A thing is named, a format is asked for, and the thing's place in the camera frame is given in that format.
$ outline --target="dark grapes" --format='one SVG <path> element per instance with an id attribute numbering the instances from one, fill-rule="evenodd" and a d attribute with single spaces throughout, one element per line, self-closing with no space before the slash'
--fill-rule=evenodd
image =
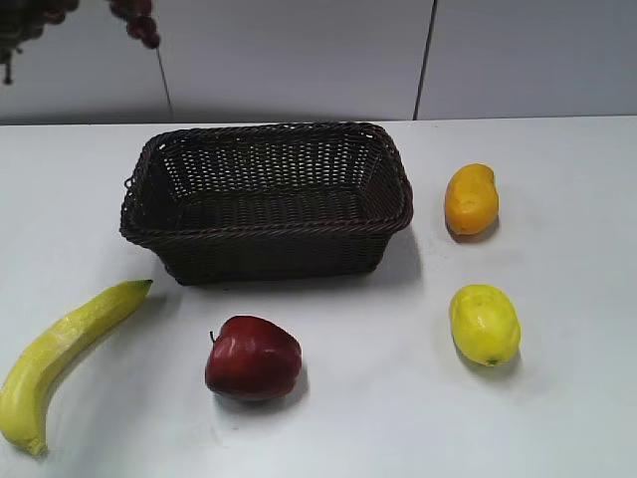
<path id="1" fill-rule="evenodd" d="M 67 12 L 75 12 L 80 6 L 80 0 L 60 0 Z"/>
<path id="2" fill-rule="evenodd" d="M 113 15 L 126 22 L 126 33 L 130 38 L 141 40 L 146 48 L 159 47 L 161 39 L 157 34 L 157 24 L 150 17 L 151 0 L 109 0 Z"/>
<path id="3" fill-rule="evenodd" d="M 159 47 L 159 44 L 161 43 L 161 38 L 159 37 L 157 33 L 152 33 L 148 35 L 147 37 L 143 37 L 141 39 L 141 43 L 143 43 L 144 47 L 149 48 L 150 50 L 155 50 L 156 48 Z"/>
<path id="4" fill-rule="evenodd" d="M 0 65 L 4 65 L 4 81 L 5 85 L 12 85 L 13 78 L 11 75 L 11 60 L 13 54 L 11 50 L 7 50 L 5 48 L 0 50 Z"/>
<path id="5" fill-rule="evenodd" d="M 62 22 L 64 22 L 67 19 L 67 14 L 64 12 L 60 12 L 57 15 L 45 14 L 44 17 L 47 23 L 50 23 L 51 25 L 60 25 Z"/>
<path id="6" fill-rule="evenodd" d="M 61 14 L 64 14 L 66 9 L 62 5 L 62 3 L 56 0 L 46 0 L 45 2 L 43 2 L 41 10 L 45 17 L 57 18 Z"/>
<path id="7" fill-rule="evenodd" d="M 137 0 L 137 10 L 140 15 L 149 17 L 152 13 L 152 2 L 150 0 Z"/>
<path id="8" fill-rule="evenodd" d="M 42 10 L 36 10 L 27 14 L 26 22 L 28 26 L 44 27 L 47 17 Z"/>
<path id="9" fill-rule="evenodd" d="M 25 32 L 28 40 L 36 40 L 44 33 L 44 27 L 29 27 Z"/>

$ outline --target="grapes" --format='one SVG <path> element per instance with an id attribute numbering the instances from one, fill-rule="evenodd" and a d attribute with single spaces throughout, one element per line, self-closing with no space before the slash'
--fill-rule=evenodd
<path id="1" fill-rule="evenodd" d="M 61 0 L 61 3 L 67 12 L 75 12 L 80 6 L 80 0 Z"/>
<path id="2" fill-rule="evenodd" d="M 141 40 L 141 37 L 143 36 L 143 32 L 134 20 L 128 22 L 128 24 L 126 25 L 126 33 L 130 38 L 133 38 L 135 40 Z"/>
<path id="3" fill-rule="evenodd" d="M 113 13 L 115 17 L 121 20 L 124 20 L 126 22 L 134 19 L 134 14 L 130 13 L 125 8 L 122 8 L 121 6 L 114 3 L 110 4 L 110 12 Z"/>
<path id="4" fill-rule="evenodd" d="M 159 43 L 161 43 L 161 38 L 155 32 L 148 35 L 147 37 L 142 38 L 141 43 L 143 43 L 144 47 L 149 48 L 150 50 L 155 50 L 156 48 L 159 47 Z"/>
<path id="5" fill-rule="evenodd" d="M 10 85 L 13 83 L 11 62 L 14 53 L 22 53 L 22 43 L 40 38 L 47 24 L 63 23 L 67 13 L 80 6 L 80 0 L 14 0 L 4 3 L 0 9 L 0 67 L 5 69 L 5 85 Z"/>
<path id="6" fill-rule="evenodd" d="M 126 33 L 134 40 L 141 40 L 146 48 L 159 47 L 161 38 L 157 34 L 157 24 L 150 17 L 151 0 L 109 0 L 110 11 L 126 22 Z"/>
<path id="7" fill-rule="evenodd" d="M 51 25 L 60 25 L 67 19 L 67 14 L 64 12 L 60 12 L 57 15 L 48 15 L 45 13 L 44 17 L 47 20 L 47 23 L 50 23 Z"/>
<path id="8" fill-rule="evenodd" d="M 150 0 L 137 0 L 137 10 L 140 15 L 149 17 L 152 13 L 152 2 Z"/>

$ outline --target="white wall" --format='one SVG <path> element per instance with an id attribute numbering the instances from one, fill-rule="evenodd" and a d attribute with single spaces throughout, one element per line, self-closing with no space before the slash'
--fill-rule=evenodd
<path id="1" fill-rule="evenodd" d="M 413 116 L 432 0 L 157 0 L 182 121 Z"/>
<path id="2" fill-rule="evenodd" d="M 23 49 L 15 84 L 0 84 L 0 124 L 170 120 L 156 53 L 126 36 L 104 0 L 83 0 Z"/>
<path id="3" fill-rule="evenodd" d="M 420 119 L 637 114 L 637 1 L 439 0 Z"/>

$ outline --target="basket rim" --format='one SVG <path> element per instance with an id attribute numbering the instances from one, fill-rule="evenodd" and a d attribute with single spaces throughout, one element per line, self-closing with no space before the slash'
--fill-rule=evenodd
<path id="1" fill-rule="evenodd" d="M 136 223 L 133 219 L 135 204 L 134 196 L 138 189 L 143 187 L 147 177 L 147 170 L 151 159 L 151 154 L 156 150 L 159 143 L 167 137 L 177 136 L 180 134 L 211 134 L 212 137 L 220 137 L 223 135 L 236 135 L 237 133 L 247 131 L 269 131 L 280 132 L 282 129 L 292 131 L 310 130 L 334 130 L 345 127 L 355 127 L 361 131 L 369 132 L 385 142 L 387 155 L 391 166 L 396 174 L 398 187 L 401 192 L 402 201 L 400 209 L 393 215 L 374 219 L 351 219 L 351 220 L 333 220 L 333 221 L 307 221 L 299 223 L 273 223 L 255 226 L 231 226 L 231 227 L 213 227 L 204 229 L 155 229 L 149 228 Z M 126 196 L 121 206 L 121 218 L 119 232 L 131 242 L 135 241 L 135 237 L 145 236 L 148 238 L 240 238 L 240 237 L 258 237 L 264 234 L 338 234 L 338 233 L 380 233 L 393 234 L 409 225 L 413 217 L 413 190 L 407 175 L 404 171 L 403 164 L 400 160 L 400 153 L 396 148 L 393 139 L 387 131 L 380 125 L 370 122 L 354 122 L 354 121 L 324 121 L 324 122 L 283 122 L 263 125 L 244 125 L 244 126 L 221 126 L 221 127 L 196 127 L 177 129 L 158 134 L 152 137 L 143 147 L 139 156 L 139 160 L 135 166 L 132 176 L 124 183 L 126 187 Z"/>

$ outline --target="orange mango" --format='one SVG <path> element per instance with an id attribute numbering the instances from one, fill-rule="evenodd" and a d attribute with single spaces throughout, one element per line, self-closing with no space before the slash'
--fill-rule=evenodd
<path id="1" fill-rule="evenodd" d="M 484 164 L 469 164 L 456 172 L 445 195 L 445 218 L 458 235 L 479 234 L 498 217 L 500 199 L 494 172 Z"/>

